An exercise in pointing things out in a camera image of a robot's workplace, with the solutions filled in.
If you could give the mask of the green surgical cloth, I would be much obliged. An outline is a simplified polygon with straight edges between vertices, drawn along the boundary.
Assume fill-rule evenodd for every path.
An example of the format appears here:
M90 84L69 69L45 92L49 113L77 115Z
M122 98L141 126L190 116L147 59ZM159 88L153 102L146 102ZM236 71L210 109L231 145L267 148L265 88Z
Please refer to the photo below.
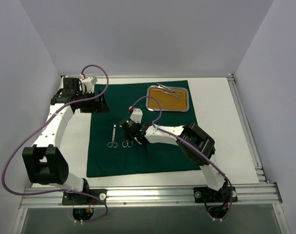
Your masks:
M121 176L199 170L186 158L179 147L169 144L149 144L146 148L134 144L123 148L124 131L119 123L129 117L128 108L147 93L151 83L97 84L96 90L105 89L108 113L93 113L87 160L87 177ZM116 125L117 148L107 147Z

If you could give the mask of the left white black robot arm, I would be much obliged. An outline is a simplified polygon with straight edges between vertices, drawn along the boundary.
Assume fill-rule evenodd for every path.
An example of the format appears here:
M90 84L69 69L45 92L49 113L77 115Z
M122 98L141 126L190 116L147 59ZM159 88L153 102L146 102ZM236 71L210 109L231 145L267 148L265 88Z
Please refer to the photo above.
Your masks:
M23 149L22 157L31 183L74 191L73 199L78 204L86 204L91 197L87 180L70 173L59 148L68 122L76 110L82 113L106 113L109 108L102 91L94 90L96 77L66 76L62 82L62 88L50 101L48 124L33 145Z

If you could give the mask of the metal tray yellow liner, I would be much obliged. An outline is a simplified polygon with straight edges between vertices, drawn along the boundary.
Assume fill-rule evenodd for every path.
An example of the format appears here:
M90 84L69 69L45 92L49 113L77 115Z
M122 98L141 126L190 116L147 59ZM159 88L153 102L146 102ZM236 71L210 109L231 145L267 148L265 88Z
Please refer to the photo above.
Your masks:
M148 87L147 95L151 98L146 100L146 108L150 111L160 110L168 112L187 112L189 110L189 91L183 87L171 87L175 92L180 92L181 101L177 101L175 97L162 93L160 89L154 89L152 86Z

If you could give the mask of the silver needle holder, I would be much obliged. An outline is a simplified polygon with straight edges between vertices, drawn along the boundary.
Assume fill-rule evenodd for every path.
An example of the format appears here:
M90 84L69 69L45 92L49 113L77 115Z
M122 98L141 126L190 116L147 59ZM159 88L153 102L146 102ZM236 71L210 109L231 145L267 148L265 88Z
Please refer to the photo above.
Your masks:
M182 93L180 93L180 92L177 93L177 92L175 92L173 90L162 90L161 92L165 93L167 95L175 97L177 101L181 101L180 96L182 95Z

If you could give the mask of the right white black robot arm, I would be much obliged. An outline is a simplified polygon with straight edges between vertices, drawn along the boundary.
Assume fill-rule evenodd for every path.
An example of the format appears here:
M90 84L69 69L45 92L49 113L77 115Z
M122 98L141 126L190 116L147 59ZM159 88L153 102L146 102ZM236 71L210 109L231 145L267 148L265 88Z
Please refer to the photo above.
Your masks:
M209 197L214 201L220 201L225 197L228 182L215 157L215 141L195 122L170 127L141 124L127 117L119 126L125 131L128 139L135 140L143 146L155 143L178 146L188 160L200 167Z

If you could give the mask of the silver surgical scissors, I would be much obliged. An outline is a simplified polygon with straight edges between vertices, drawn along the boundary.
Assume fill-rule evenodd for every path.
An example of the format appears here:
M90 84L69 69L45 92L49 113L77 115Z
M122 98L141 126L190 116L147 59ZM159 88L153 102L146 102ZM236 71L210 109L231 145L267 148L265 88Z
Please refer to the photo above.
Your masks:
M118 143L115 141L115 135L116 135L116 125L113 126L111 141L108 142L107 147L117 148Z

